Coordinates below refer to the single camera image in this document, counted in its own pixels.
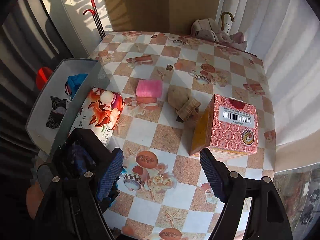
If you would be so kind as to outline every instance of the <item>table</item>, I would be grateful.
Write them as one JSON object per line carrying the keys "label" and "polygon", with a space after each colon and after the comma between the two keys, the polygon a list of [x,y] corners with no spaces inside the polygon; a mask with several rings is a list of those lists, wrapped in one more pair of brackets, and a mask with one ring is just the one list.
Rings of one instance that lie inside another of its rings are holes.
{"label": "table", "polygon": [[[136,239],[208,239],[220,216],[223,203],[212,194],[199,159],[188,155],[193,126],[177,121],[167,102],[170,86],[184,87],[201,102],[200,112],[215,93],[254,105],[258,151],[230,159],[226,165],[246,178],[273,179],[274,114],[263,63],[257,57],[188,36],[114,32],[91,58],[100,60],[110,78],[107,89],[121,93],[126,102],[108,145],[109,150],[123,150],[127,169],[118,181],[121,193],[104,213],[111,229]],[[192,76],[202,64],[215,68],[207,85]],[[163,80],[162,97],[136,98],[141,79]],[[249,209],[250,199],[246,199],[237,234],[245,230]]]}

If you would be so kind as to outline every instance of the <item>red and yellow box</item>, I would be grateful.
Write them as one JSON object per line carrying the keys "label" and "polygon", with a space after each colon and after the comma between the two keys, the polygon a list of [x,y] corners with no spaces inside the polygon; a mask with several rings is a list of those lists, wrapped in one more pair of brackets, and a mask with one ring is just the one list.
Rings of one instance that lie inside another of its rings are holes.
{"label": "red and yellow box", "polygon": [[189,155],[208,147],[218,161],[257,153],[256,108],[215,94],[200,118]]}

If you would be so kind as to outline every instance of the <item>white curtain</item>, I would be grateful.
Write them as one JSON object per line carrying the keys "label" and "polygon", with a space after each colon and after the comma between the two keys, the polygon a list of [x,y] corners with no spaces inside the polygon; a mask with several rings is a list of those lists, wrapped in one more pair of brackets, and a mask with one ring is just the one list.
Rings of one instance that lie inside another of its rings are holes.
{"label": "white curtain", "polygon": [[246,50],[263,60],[277,148],[319,130],[320,24],[306,0],[224,0],[221,11],[235,16],[229,34],[243,32]]}

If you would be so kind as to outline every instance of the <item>barcode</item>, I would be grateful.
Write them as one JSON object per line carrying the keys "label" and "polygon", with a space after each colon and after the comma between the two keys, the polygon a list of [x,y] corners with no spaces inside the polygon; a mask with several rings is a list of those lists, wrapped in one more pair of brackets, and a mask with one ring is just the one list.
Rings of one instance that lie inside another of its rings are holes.
{"label": "barcode", "polygon": [[248,124],[251,124],[252,122],[250,117],[245,117],[239,114],[227,113],[225,111],[223,111],[223,117],[233,121],[245,122]]}

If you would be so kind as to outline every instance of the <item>blue textured finger pad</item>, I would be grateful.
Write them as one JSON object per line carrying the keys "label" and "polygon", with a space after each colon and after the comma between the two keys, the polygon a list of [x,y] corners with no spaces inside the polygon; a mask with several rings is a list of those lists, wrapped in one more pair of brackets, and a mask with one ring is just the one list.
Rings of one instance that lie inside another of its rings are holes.
{"label": "blue textured finger pad", "polygon": [[223,191],[223,182],[206,153],[203,151],[200,153],[200,163],[214,195],[219,198],[221,202],[225,203],[227,201],[227,196]]}
{"label": "blue textured finger pad", "polygon": [[119,176],[122,163],[123,152],[119,149],[119,151],[116,153],[116,157],[113,159],[110,166],[106,170],[106,173],[98,183],[96,197],[99,202],[109,195],[113,183],[116,181],[117,176]]}

